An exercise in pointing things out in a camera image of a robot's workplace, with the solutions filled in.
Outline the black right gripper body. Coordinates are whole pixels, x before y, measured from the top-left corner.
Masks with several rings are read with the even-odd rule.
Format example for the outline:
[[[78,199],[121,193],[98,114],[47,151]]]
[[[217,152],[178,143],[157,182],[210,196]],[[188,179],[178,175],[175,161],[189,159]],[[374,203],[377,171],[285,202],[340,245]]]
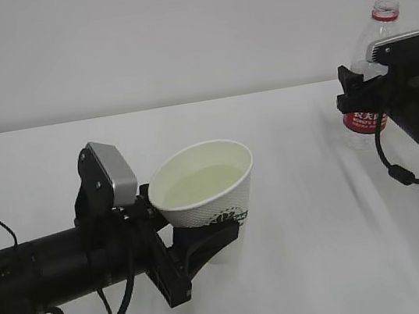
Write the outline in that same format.
[[[419,44],[378,54],[378,62],[388,67],[390,86],[387,113],[400,125],[419,122]]]

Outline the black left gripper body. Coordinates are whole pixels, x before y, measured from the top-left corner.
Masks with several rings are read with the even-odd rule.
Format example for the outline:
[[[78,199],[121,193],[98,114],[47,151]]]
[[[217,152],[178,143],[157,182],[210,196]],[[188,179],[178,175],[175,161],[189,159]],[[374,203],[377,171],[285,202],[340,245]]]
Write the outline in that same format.
[[[147,274],[170,307],[188,302],[191,280],[177,270],[163,240],[151,227],[138,198],[139,184],[132,205],[114,207],[111,186],[94,155],[85,146],[78,156],[80,189],[74,225],[97,286],[126,282],[118,314],[126,312],[135,277],[142,273]]]

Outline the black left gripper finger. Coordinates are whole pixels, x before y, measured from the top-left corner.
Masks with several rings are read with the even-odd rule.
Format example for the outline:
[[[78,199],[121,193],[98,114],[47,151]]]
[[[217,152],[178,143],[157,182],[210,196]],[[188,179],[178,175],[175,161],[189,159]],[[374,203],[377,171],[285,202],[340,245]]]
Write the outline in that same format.
[[[192,280],[221,250],[239,237],[235,220],[201,227],[175,227],[169,249],[177,270]]]
[[[159,232],[169,225],[169,221],[154,207],[149,199],[150,184],[141,184],[139,186],[138,198],[144,205],[144,211],[147,214],[147,219],[154,231]]]

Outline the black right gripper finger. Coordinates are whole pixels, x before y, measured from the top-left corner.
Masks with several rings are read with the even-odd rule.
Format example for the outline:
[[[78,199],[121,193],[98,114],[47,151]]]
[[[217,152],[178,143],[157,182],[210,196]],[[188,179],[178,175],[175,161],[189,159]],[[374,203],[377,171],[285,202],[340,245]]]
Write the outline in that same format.
[[[337,109],[342,114],[372,112],[384,107],[389,94],[386,76],[365,80],[361,73],[352,72],[344,65],[337,69],[343,93],[336,97]]]

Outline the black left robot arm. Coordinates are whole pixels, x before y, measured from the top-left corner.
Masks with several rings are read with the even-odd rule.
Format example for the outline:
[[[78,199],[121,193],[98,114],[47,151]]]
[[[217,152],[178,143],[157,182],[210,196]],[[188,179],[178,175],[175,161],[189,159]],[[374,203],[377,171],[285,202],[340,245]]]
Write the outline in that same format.
[[[77,162],[73,228],[0,250],[0,314],[45,314],[142,273],[169,306],[190,300],[192,279],[238,238],[238,222],[177,227],[167,247],[167,219],[117,147],[90,142]]]

